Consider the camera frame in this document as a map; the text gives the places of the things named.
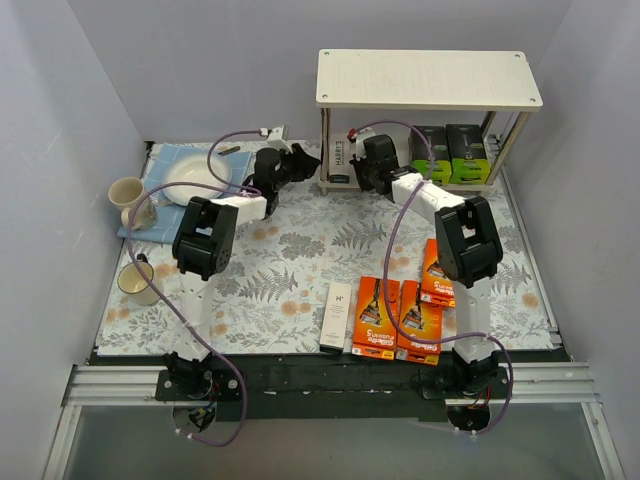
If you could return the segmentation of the blue checkered cloth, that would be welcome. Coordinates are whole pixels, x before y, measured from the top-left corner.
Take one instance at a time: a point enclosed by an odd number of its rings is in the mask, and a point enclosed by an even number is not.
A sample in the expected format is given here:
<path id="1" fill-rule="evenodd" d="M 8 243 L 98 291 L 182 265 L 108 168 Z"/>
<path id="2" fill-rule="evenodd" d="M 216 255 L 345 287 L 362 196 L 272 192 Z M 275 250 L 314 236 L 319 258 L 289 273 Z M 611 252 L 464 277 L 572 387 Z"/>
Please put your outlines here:
<path id="1" fill-rule="evenodd" d="M 206 161 L 208 149 L 202 146 L 179 144 L 155 145 L 147 164 L 143 183 L 150 190 L 165 181 L 166 173 L 181 160 L 191 157 Z M 236 151 L 226 156 L 223 164 L 230 169 L 231 183 L 240 184 L 247 176 L 252 153 Z M 150 199 L 157 212 L 157 223 L 150 230 L 133 230 L 132 238 L 162 244 L 172 244 L 184 215 L 185 207 L 171 202 L 163 191 L 151 195 Z"/>

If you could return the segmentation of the white ceramic plate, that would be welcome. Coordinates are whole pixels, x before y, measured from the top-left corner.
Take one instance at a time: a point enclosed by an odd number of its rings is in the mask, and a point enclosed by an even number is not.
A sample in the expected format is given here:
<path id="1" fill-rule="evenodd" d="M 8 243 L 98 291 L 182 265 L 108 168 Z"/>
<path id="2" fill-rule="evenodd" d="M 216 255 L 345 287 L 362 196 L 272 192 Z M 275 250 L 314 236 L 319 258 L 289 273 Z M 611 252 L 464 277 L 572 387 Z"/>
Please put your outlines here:
<path id="1" fill-rule="evenodd" d="M 180 185 L 166 188 L 163 191 L 164 196 L 172 203 L 180 206 L 186 206 L 194 196 L 209 200 L 220 197 L 222 191 L 228 188 L 227 182 L 231 181 L 232 171 L 229 166 L 219 160 L 213 160 L 212 166 L 217 176 L 223 179 L 223 182 L 214 177 L 209 171 L 205 153 L 191 154 L 178 160 L 165 173 L 165 184 L 190 182 L 215 187 L 215 190 Z"/>

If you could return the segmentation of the floral table mat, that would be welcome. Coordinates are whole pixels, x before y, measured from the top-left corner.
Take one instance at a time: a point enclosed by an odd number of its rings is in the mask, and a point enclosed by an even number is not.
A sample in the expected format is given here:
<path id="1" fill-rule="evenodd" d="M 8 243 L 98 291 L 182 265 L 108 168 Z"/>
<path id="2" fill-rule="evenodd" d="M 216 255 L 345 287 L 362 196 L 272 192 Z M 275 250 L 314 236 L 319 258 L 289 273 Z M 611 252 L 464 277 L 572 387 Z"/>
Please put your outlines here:
<path id="1" fill-rule="evenodd" d="M 510 195 L 495 184 L 487 197 L 504 251 L 491 289 L 492 333 L 511 350 L 550 350 L 557 330 Z M 357 286 L 381 274 L 417 280 L 433 234 L 429 222 L 378 195 L 289 184 L 271 217 L 236 230 L 230 262 L 212 280 L 211 344 L 225 354 L 315 353 L 330 283 Z M 159 356 L 180 334 L 172 244 L 133 241 L 124 254 L 150 260 L 165 299 L 144 307 L 113 288 L 96 342 L 101 356 Z"/>

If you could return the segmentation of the black green razor box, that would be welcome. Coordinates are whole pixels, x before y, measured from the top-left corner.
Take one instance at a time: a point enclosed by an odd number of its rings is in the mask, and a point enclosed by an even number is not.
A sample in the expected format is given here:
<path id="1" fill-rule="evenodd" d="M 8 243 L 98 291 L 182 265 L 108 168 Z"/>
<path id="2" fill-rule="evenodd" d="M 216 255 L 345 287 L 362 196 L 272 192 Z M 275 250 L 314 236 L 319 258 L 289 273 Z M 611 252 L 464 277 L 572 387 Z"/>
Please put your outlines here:
<path id="1" fill-rule="evenodd" d="M 415 125 L 408 138 L 410 164 L 422 176 L 433 167 L 430 179 L 438 185 L 447 185 L 452 165 L 444 126 Z"/>
<path id="2" fill-rule="evenodd" d="M 490 163 L 479 125 L 447 124 L 445 126 L 451 162 L 451 184 L 484 184 Z"/>

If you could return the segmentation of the orange Gillette razor box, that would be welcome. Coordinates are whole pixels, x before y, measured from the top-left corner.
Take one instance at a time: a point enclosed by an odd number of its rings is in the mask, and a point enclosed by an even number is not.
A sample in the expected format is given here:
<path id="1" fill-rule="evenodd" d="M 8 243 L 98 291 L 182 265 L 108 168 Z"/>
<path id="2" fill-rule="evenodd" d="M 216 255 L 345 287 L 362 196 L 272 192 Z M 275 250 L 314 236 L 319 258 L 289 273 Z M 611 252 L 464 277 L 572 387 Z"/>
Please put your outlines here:
<path id="1" fill-rule="evenodd" d="M 393 361 L 397 332 L 389 319 L 380 278 L 362 276 L 355 313 L 351 353 Z"/>
<path id="2" fill-rule="evenodd" d="M 443 308 L 420 299 L 420 283 L 414 280 L 403 282 L 398 316 L 399 327 L 411 340 L 397 333 L 396 355 L 400 361 L 428 366 L 437 366 L 441 352 L 440 344 L 422 344 L 419 340 L 440 340 L 442 336 Z"/>
<path id="3" fill-rule="evenodd" d="M 429 238 L 425 245 L 420 300 L 445 308 L 454 308 L 456 305 L 452 282 L 438 264 L 435 238 Z"/>

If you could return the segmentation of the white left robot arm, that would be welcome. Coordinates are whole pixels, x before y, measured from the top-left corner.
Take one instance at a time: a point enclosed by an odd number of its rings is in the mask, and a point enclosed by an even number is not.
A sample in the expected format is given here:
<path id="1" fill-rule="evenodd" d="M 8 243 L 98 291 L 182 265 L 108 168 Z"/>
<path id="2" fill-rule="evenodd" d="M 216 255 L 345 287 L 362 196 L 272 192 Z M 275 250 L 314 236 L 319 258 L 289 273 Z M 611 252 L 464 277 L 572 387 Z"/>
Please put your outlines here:
<path id="1" fill-rule="evenodd" d="M 203 399 L 214 385 L 204 364 L 211 354 L 205 334 L 213 303 L 212 277 L 222 273 L 230 261 L 236 227 L 271 216 L 279 191 L 289 183 L 311 178 L 320 164 L 298 143 L 281 150 L 262 148 L 256 154 L 254 173 L 243 182 L 250 192 L 214 201 L 196 196 L 189 201 L 172 245 L 186 319 L 173 352 L 164 356 L 170 381 L 188 398 Z"/>

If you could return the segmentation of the white two-tier shelf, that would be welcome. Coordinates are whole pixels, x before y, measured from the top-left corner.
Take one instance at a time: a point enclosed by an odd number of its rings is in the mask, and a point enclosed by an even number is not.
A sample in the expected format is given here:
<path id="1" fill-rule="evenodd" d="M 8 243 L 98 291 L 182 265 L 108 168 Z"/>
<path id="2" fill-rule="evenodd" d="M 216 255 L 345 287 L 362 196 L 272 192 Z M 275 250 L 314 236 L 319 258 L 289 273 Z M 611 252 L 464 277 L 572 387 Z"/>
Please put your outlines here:
<path id="1" fill-rule="evenodd" d="M 487 135 L 499 112 L 516 120 L 494 157 L 486 191 L 532 113 L 543 105 L 526 55 L 521 51 L 322 49 L 318 54 L 316 104 L 321 110 L 323 191 L 354 189 L 328 180 L 330 114 L 334 109 L 482 112 Z"/>

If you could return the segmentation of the black handled knife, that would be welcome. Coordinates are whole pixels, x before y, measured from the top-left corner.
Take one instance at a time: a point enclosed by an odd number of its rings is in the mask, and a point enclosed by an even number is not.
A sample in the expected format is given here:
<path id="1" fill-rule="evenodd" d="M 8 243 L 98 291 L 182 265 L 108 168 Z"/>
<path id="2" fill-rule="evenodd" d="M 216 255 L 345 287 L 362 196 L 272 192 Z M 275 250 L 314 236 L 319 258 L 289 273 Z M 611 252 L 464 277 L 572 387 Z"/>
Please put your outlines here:
<path id="1" fill-rule="evenodd" d="M 221 149 L 221 150 L 217 151 L 216 154 L 218 156 L 224 157 L 224 156 L 228 156 L 228 155 L 231 155 L 233 153 L 239 152 L 240 150 L 241 150 L 241 147 L 239 145 L 236 145 L 236 146 L 232 146 L 232 147 L 229 147 L 229 148 L 226 148 L 226 149 Z"/>

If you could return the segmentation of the cream floral mug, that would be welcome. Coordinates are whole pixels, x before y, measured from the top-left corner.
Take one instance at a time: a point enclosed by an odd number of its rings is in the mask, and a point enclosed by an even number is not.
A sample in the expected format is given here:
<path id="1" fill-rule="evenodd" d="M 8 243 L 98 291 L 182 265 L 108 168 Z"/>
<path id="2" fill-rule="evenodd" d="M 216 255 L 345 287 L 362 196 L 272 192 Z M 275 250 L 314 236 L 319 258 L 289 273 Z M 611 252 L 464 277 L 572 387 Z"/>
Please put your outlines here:
<path id="1" fill-rule="evenodd" d="M 143 182 L 134 177 L 125 177 L 114 182 L 108 192 L 109 201 L 119 209 L 124 228 L 132 220 L 133 230 L 150 230 L 157 223 L 157 212 L 146 194 Z"/>

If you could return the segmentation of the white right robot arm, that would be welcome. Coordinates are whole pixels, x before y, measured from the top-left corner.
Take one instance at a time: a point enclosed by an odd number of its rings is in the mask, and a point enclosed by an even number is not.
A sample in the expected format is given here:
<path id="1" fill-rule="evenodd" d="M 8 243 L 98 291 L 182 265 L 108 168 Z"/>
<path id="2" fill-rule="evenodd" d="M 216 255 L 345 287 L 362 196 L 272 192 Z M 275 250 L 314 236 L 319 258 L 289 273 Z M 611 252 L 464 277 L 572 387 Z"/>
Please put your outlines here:
<path id="1" fill-rule="evenodd" d="M 464 397 L 481 393 L 498 373 L 497 340 L 491 335 L 491 279 L 503 258 L 491 207 L 486 199 L 455 195 L 425 179 L 410 166 L 399 165 L 393 140 L 387 134 L 355 131 L 350 160 L 361 189 L 375 191 L 433 222 L 437 264 L 452 282 L 457 334 L 453 344 L 453 372 L 447 387 Z"/>

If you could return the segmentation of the aluminium rail frame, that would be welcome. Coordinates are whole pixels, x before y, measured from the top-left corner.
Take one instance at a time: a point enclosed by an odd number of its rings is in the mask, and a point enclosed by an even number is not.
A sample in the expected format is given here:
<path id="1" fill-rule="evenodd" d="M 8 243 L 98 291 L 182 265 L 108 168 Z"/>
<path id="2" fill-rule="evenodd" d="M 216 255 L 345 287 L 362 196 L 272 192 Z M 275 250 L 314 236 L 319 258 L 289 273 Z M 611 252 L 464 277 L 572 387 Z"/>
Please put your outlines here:
<path id="1" fill-rule="evenodd" d="M 622 479 L 593 374 L 583 362 L 518 355 L 503 400 L 448 400 L 444 421 L 277 419 L 198 433 L 196 407 L 155 398 L 163 366 L 72 370 L 49 479 Z"/>

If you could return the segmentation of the grey Harry's razor box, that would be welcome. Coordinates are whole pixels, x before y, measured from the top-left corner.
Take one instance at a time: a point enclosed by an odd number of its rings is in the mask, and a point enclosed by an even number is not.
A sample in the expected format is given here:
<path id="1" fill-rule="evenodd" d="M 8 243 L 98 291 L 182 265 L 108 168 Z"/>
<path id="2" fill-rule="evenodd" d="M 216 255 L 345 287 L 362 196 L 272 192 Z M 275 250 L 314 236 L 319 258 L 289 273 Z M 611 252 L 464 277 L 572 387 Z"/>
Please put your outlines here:
<path id="1" fill-rule="evenodd" d="M 328 147 L 328 180 L 335 184 L 351 184 L 353 168 L 350 164 L 351 144 L 345 134 L 330 137 Z"/>

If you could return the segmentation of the white H razor box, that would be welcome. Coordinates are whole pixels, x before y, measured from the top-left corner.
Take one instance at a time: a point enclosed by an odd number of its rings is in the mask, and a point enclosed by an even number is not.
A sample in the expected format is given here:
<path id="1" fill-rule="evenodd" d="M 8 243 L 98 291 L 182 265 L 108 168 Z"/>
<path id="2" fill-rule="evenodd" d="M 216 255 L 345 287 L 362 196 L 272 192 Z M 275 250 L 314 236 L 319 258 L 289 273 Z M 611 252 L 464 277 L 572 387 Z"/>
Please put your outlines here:
<path id="1" fill-rule="evenodd" d="M 347 337 L 352 286 L 331 282 L 321 326 L 319 348 L 324 353 L 341 354 Z"/>

